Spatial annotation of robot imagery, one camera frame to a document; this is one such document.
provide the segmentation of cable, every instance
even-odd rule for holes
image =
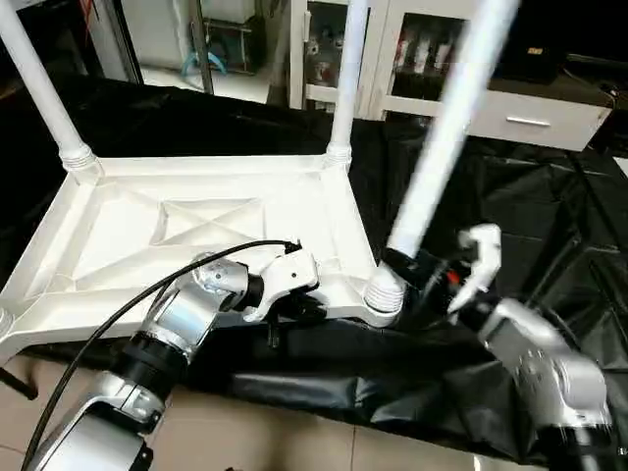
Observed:
[[[166,291],[168,290],[169,287],[170,287],[170,284],[163,285],[161,287],[161,289],[159,290],[159,292],[157,293],[157,295],[153,299],[153,302],[151,302],[150,307],[148,308],[147,312],[152,311],[157,306],[157,303],[159,302],[159,299],[164,297],[164,294],[166,293]]]
[[[604,95],[606,95],[608,97],[608,100],[610,102],[610,104],[612,105],[612,111],[615,110],[615,108],[617,107],[617,98],[618,96],[613,95],[612,93],[607,92],[606,90],[603,90],[600,86],[597,86],[595,83],[592,83],[588,80],[586,80],[585,78],[582,78],[580,76],[575,75],[573,72],[569,71],[566,67],[562,68],[562,71],[565,72],[565,74],[570,77],[571,79],[574,79],[580,83],[582,83],[583,85],[589,86],[589,87],[593,87],[596,88],[597,90],[601,91]]]
[[[541,314],[545,317],[551,324],[553,324],[557,329],[561,331],[561,333],[567,337],[567,340],[571,343],[571,346],[578,351],[581,351],[582,348],[580,346],[580,341],[578,337],[574,334],[573,330],[569,327],[566,321],[558,315],[556,311],[554,311],[549,306],[539,306]]]
[[[35,426],[35,429],[32,433],[32,437],[30,438],[30,442],[28,443],[28,448],[26,449],[25,458],[22,463],[21,470],[26,471],[28,468],[28,465],[32,461],[39,447],[39,442],[41,442],[41,437],[43,436],[46,426],[48,425],[50,416],[54,412],[54,409],[57,406],[59,399],[61,398],[61,394],[63,394],[63,391],[68,385],[70,378],[77,370],[80,360],[85,355],[87,350],[91,347],[91,345],[96,340],[98,340],[105,332],[107,332],[107,330],[109,330],[109,328],[111,328],[111,326],[113,326],[116,323],[116,321],[118,321],[128,311],[130,311],[133,307],[135,307],[140,301],[150,296],[157,289],[159,288],[161,289],[158,297],[163,295],[163,293],[166,292],[166,289],[168,288],[168,286],[172,282],[174,282],[178,277],[185,275],[186,273],[189,273],[192,270],[197,269],[198,267],[214,262],[220,258],[226,257],[227,255],[231,255],[232,253],[240,252],[247,248],[258,247],[261,245],[283,245],[286,247],[287,251],[288,250],[294,251],[295,249],[300,248],[298,245],[294,244],[293,242],[289,242],[285,240],[272,240],[272,239],[271,240],[254,240],[252,242],[247,242],[241,245],[236,245],[235,247],[228,248],[226,250],[223,250],[222,252],[208,255],[207,257],[203,257],[200,260],[197,260],[193,263],[190,263],[189,265],[184,266],[183,268],[177,270],[172,275],[169,275],[166,278],[163,278],[159,282],[155,283],[154,285],[151,285],[150,287],[142,291],[140,294],[138,294],[136,297],[134,297],[132,300],[127,302],[120,309],[118,309],[118,311],[116,311],[98,329],[96,329],[94,333],[91,335],[91,337],[85,342],[85,345],[77,353],[77,356],[75,357],[75,359],[72,360],[72,363],[68,365],[68,368],[66,368],[66,371],[64,372],[63,376],[59,380],[57,387],[50,395],[50,398],[48,399],[48,403],[46,404],[46,407],[41,413],[41,416],[39,417],[39,421],[37,422],[37,425]]]

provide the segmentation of cabinet drawer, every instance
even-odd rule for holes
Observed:
[[[489,91],[469,133],[582,150],[609,113],[599,106]]]

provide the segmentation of white cabinet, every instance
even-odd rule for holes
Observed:
[[[390,1],[369,118],[436,116],[458,36],[480,1]]]
[[[438,116],[459,35],[481,1],[371,0],[355,116]],[[292,0],[290,107],[335,101],[340,48],[334,40],[343,31],[346,3]],[[610,113],[603,92],[591,95],[591,87],[569,77],[550,85],[492,80],[468,131],[582,150]]]
[[[290,108],[308,103],[333,104],[347,0],[292,0],[290,10]],[[368,118],[389,0],[369,0],[355,116]]]

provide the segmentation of drawer handle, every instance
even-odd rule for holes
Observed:
[[[549,128],[551,123],[547,121],[529,120],[527,118],[517,118],[516,116],[508,116],[506,120],[509,123],[517,123],[519,125],[537,126],[539,128]]]

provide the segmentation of blue hose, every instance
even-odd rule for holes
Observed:
[[[227,74],[227,68],[225,67],[225,65],[221,62],[220,59],[218,59],[218,57],[216,57],[211,52],[207,52],[207,60],[209,60],[209,62],[214,64],[221,73],[225,75]],[[187,59],[185,59],[185,62],[183,62],[181,75],[184,77],[187,76],[187,70],[195,62],[196,63],[198,62],[198,54],[196,52],[190,52],[189,55],[187,56]]]

